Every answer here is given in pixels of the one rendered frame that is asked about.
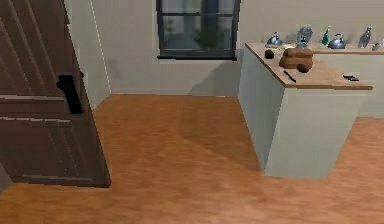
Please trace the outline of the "dark framed window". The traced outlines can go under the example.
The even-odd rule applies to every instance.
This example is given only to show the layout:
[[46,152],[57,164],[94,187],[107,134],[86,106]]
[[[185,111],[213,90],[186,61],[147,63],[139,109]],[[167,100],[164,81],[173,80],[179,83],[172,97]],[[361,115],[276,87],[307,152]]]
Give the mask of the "dark framed window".
[[158,59],[236,61],[241,0],[156,0]]

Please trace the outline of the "white wood-topped kitchen counter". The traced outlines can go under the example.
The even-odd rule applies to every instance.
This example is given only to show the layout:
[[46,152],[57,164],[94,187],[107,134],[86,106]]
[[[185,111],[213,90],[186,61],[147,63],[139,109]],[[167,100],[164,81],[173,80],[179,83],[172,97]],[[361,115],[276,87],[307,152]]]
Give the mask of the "white wood-topped kitchen counter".
[[282,51],[266,59],[265,50],[262,43],[245,45],[238,94],[261,170],[273,177],[324,178],[373,85],[349,81],[318,59],[308,73],[284,69]]

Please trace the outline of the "brown bread loaf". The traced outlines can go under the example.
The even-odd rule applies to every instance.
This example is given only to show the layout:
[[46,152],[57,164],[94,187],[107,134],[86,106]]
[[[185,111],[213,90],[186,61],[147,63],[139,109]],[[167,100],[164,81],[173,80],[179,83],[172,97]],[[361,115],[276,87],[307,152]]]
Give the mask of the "brown bread loaf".
[[295,69],[302,64],[308,68],[313,64],[313,52],[308,48],[288,48],[283,52],[279,66],[285,69]]

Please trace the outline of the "silver toaster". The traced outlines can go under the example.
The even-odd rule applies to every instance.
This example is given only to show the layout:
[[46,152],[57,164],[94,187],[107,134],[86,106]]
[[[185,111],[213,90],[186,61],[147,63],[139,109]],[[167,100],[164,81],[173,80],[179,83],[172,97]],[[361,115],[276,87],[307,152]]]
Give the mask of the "silver toaster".
[[313,34],[313,29],[311,27],[301,27],[297,33],[297,48],[306,48],[309,40]]

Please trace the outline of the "dark brown room door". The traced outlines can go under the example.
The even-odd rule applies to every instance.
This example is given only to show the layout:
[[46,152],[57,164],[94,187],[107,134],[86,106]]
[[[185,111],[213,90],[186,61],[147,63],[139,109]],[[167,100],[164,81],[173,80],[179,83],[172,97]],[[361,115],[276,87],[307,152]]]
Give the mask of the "dark brown room door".
[[[15,183],[107,188],[108,166],[64,0],[0,0],[0,164]],[[59,75],[72,75],[71,114]]]

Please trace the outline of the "large silver kettle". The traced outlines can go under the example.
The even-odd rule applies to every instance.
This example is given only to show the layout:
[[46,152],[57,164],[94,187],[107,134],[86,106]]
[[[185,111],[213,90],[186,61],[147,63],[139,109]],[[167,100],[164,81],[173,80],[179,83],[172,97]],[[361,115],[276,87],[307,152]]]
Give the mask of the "large silver kettle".
[[344,36],[341,33],[335,34],[334,39],[328,43],[327,47],[330,49],[345,49],[346,42]]

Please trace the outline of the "silver pitcher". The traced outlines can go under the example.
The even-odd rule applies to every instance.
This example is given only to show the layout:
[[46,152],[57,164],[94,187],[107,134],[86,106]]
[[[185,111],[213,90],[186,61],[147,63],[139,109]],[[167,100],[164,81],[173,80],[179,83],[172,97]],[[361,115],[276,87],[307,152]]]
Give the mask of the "silver pitcher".
[[358,43],[359,48],[366,48],[371,38],[371,27],[367,27],[365,32],[361,35]]

